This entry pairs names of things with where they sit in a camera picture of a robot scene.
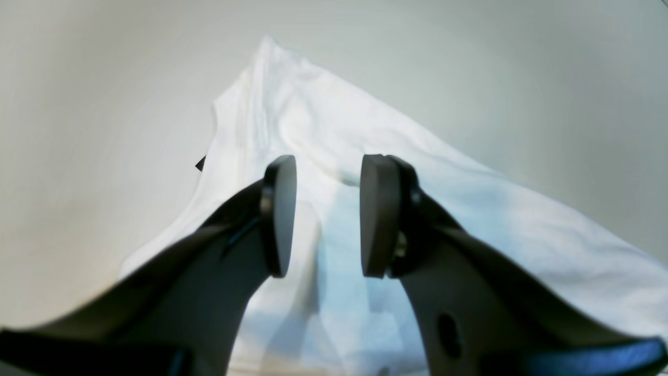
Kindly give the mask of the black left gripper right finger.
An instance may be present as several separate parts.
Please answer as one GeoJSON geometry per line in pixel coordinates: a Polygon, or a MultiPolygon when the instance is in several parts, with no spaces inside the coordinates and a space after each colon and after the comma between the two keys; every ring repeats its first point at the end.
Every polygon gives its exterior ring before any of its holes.
{"type": "Polygon", "coordinates": [[[658,375],[666,345],[575,309],[469,234],[391,155],[365,155],[361,267],[400,281],[431,375],[658,375]]]}

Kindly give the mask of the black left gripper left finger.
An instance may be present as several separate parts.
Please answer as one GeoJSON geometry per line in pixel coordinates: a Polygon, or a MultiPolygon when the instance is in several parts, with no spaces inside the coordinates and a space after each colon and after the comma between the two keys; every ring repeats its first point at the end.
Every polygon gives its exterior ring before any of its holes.
{"type": "Polygon", "coordinates": [[[224,375],[244,312],[286,276],[297,168],[276,158],[193,233],[83,307],[2,330],[2,368],[19,375],[224,375]]]}

